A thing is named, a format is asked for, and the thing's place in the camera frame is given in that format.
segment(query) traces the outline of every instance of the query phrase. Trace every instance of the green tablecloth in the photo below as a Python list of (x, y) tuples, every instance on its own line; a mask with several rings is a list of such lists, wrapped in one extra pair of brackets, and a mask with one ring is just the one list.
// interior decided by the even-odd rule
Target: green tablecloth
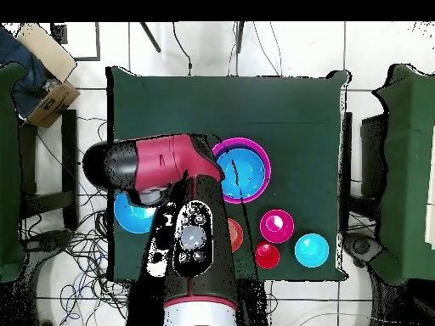
[[(250, 138), (268, 153), (272, 176), (265, 192), (246, 204), (252, 245), (262, 240), (261, 216), (288, 211), (295, 232), (279, 244), (280, 263), (257, 269), (258, 277), (283, 280), (342, 280), (336, 269), (337, 178), (341, 129), (340, 91), (347, 72), (329, 79), (272, 77), (132, 76), (112, 68), (115, 139), (194, 132), (221, 139)], [(255, 278), (255, 264), (241, 205), (226, 205), (244, 230), (234, 253), (237, 278)], [(136, 279), (147, 235), (124, 231), (114, 221), (115, 278)], [(300, 265), (294, 245), (306, 233), (319, 233), (330, 257), (315, 269)]]
[(20, 64), (0, 66), (0, 283), (14, 281), (25, 253), (19, 242), (20, 146), (17, 114), (12, 100), (14, 84), (27, 75)]
[(389, 284), (435, 280), (435, 250), (425, 242), (427, 194), (435, 126), (435, 76), (392, 65), (376, 91), (388, 112), (384, 152), (387, 186), (381, 198), (380, 240), (372, 266)]

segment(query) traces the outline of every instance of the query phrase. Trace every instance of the blue bowl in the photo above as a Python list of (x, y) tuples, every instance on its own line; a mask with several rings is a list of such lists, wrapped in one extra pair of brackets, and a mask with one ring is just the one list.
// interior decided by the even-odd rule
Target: blue bowl
[(228, 153), (221, 154), (217, 164), (225, 174), (225, 179), (222, 181), (223, 194), (230, 198), (249, 198), (264, 184), (266, 177), (264, 164), (260, 156), (253, 151), (232, 149)]
[(303, 235), (295, 245), (295, 256), (305, 267), (319, 267), (323, 265), (330, 253), (326, 240), (316, 234)]
[(115, 218), (129, 233), (148, 233), (151, 229), (155, 208), (144, 208), (128, 204), (128, 197), (119, 193), (115, 199)]

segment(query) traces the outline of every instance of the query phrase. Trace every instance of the magenta cup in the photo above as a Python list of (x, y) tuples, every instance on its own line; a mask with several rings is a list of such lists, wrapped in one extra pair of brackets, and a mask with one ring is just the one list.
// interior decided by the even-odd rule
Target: magenta cup
[(284, 210), (270, 210), (260, 221), (260, 232), (269, 242), (280, 244), (287, 241), (293, 234), (295, 224), (290, 214)]

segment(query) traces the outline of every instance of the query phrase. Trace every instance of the metal table leg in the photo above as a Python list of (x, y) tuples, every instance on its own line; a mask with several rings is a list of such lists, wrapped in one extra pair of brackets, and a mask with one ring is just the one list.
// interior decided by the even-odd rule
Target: metal table leg
[(237, 32), (235, 37), (235, 43), (236, 43), (236, 53), (240, 53), (241, 51), (241, 40), (243, 38), (243, 28), (245, 27), (245, 21), (239, 21), (237, 23)]
[(153, 44), (156, 52), (160, 53), (161, 52), (160, 46), (157, 43), (157, 41), (155, 40), (155, 38), (153, 37), (153, 34), (151, 34), (151, 31), (148, 28), (148, 26), (145, 23), (140, 23), (140, 25), (142, 26), (142, 28), (144, 29), (146, 35), (148, 36), (148, 38), (150, 39), (151, 43)]

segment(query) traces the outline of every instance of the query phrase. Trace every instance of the blue cloth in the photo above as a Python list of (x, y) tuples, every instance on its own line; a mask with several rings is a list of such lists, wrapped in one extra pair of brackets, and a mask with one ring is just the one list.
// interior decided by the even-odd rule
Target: blue cloth
[(26, 77), (15, 83), (12, 90), (16, 109), (21, 116), (28, 117), (45, 97), (42, 90), (47, 81), (45, 68), (41, 60), (0, 26), (0, 65), (13, 61), (29, 71)]

